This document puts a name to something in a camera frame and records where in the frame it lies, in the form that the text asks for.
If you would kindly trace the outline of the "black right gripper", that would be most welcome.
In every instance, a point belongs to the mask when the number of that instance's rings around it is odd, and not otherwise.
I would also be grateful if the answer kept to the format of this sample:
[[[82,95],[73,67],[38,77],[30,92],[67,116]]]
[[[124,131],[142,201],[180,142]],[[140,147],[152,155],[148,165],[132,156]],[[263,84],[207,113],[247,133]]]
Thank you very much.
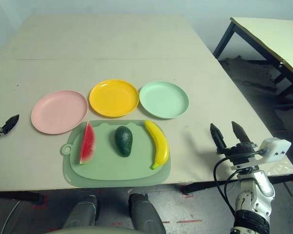
[[[216,145],[219,155],[224,154],[225,158],[216,163],[216,168],[224,161],[229,160],[234,166],[247,163],[248,158],[254,157],[257,152],[254,150],[256,144],[250,141],[245,130],[236,122],[232,121],[232,129],[240,143],[231,148],[227,148],[220,130],[213,124],[210,124],[210,133]]]

